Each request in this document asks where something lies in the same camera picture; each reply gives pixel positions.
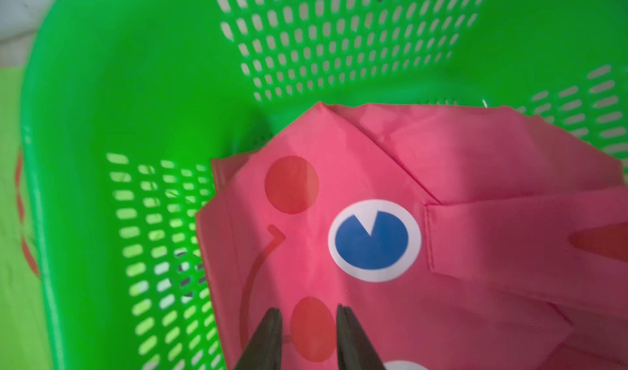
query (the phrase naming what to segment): blue pupil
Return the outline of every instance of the blue pupil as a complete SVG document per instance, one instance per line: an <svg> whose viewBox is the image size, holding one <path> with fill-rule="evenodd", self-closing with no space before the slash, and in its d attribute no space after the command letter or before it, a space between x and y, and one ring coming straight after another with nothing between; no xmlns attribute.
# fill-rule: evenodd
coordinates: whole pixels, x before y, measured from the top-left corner
<svg viewBox="0 0 628 370"><path fill-rule="evenodd" d="M387 268L408 247L408 230L395 215L378 212L369 235L355 216L343 221L336 233L338 254L349 264L367 270Z"/></svg>

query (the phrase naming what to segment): green plastic basket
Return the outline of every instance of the green plastic basket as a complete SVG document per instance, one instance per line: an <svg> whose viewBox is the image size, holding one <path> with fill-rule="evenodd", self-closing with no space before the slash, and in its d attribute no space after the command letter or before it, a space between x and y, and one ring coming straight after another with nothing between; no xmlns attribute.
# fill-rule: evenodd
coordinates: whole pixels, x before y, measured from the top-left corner
<svg viewBox="0 0 628 370"><path fill-rule="evenodd" d="M316 101L542 115L628 162L628 0L58 0L23 87L57 369L224 367L211 158Z"/></svg>

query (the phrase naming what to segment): pink bag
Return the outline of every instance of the pink bag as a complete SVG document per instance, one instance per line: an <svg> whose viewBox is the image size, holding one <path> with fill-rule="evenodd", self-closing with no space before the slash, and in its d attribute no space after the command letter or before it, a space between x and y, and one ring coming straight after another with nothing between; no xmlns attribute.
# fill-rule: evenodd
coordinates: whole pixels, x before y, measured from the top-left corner
<svg viewBox="0 0 628 370"><path fill-rule="evenodd" d="M539 117L318 104L212 165L197 227L228 367L279 307L283 368L335 370L338 303L388 370L628 361L621 165ZM588 344L596 317L617 326Z"/></svg>

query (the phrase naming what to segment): white floor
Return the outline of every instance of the white floor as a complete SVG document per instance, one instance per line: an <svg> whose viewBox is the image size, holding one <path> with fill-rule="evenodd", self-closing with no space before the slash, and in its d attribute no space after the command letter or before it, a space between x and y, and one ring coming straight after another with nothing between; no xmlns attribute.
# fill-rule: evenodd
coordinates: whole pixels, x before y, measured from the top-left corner
<svg viewBox="0 0 628 370"><path fill-rule="evenodd" d="M0 0L0 67L24 65L54 0Z"/></svg>

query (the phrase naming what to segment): white circle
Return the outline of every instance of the white circle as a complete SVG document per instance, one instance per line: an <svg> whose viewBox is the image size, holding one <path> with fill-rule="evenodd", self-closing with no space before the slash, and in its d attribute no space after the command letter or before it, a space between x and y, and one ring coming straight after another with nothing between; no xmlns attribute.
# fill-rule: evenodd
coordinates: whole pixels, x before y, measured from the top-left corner
<svg viewBox="0 0 628 370"><path fill-rule="evenodd" d="M394 264L386 268L370 270L349 264L342 258L336 248L336 234L340 225L351 216L360 214L375 216L380 211L397 217L403 223L408 232L408 246L406 250ZM401 276L416 261L421 250L421 230L410 212L400 205L386 200L365 200L346 207L336 216L329 228L328 245L332 259L344 272L360 280L381 283Z"/></svg>
<svg viewBox="0 0 628 370"><path fill-rule="evenodd" d="M386 370L428 370L427 367L409 361L390 361L384 363Z"/></svg>

